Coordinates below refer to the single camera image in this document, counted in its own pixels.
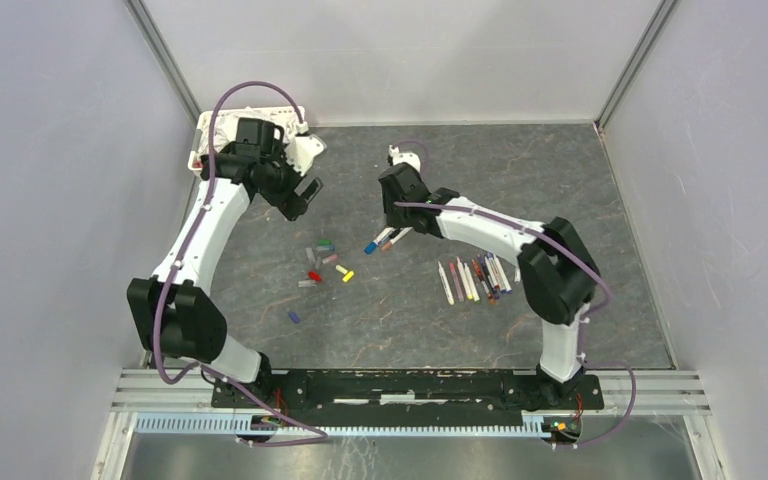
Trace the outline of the blue capped white marker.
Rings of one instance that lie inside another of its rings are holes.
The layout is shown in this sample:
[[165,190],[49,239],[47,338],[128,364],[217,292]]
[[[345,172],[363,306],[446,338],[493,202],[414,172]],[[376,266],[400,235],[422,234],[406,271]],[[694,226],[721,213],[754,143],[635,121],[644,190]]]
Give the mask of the blue capped white marker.
[[389,239],[391,233],[394,231],[392,227],[384,228],[365,248],[364,253],[367,255],[372,254],[383,242]]

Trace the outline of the yellow capped white marker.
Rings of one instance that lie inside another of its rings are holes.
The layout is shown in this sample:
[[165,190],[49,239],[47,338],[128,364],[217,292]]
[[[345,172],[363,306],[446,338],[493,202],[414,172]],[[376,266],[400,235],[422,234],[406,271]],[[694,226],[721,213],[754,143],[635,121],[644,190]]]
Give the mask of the yellow capped white marker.
[[471,289],[471,292],[472,292],[473,301],[475,303],[480,303],[481,300],[482,300],[482,295],[481,295],[481,293],[479,292],[479,290],[477,288],[477,284],[476,284],[476,281],[475,281],[474,273],[472,271],[472,267],[469,264],[464,263],[464,269],[465,269],[466,275],[467,275],[467,277],[469,279],[470,289]]

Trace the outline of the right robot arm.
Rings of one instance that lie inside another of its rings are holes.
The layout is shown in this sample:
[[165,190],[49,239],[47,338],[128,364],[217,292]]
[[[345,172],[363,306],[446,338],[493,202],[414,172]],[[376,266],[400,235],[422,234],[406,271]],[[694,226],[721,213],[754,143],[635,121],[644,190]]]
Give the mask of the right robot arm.
[[538,396],[551,408],[572,401],[584,369],[580,326],[600,308],[596,292],[609,290],[573,225],[561,217],[518,219],[454,190],[432,191],[408,164],[389,167],[378,182],[388,226],[465,243],[519,269],[526,301],[541,320]]

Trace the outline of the red clear pen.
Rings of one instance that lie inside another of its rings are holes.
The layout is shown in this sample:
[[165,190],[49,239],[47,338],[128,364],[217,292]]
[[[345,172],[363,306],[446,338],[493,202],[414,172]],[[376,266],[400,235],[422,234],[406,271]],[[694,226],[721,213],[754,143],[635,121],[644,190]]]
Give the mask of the red clear pen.
[[480,285],[485,292],[488,302],[491,305],[495,304],[496,299],[494,297],[492,285],[488,283],[487,276],[484,273],[481,263],[477,259],[472,259],[471,262],[472,262],[473,270],[475,271],[476,276],[480,282]]

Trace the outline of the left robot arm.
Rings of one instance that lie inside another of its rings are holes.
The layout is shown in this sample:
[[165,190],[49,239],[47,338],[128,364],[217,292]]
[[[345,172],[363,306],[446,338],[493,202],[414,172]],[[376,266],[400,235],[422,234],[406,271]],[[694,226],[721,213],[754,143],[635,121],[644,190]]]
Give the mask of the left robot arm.
[[243,346],[210,298],[218,262],[238,220],[256,197],[288,221],[304,215],[323,187],[320,179],[299,186],[325,143],[311,133],[292,135],[283,126],[240,118],[222,148],[209,142],[200,164],[197,199],[170,252],[147,278],[131,280],[126,296],[143,347],[158,365],[164,358],[205,366],[237,380],[235,392],[250,407],[274,394],[264,374],[264,354]]

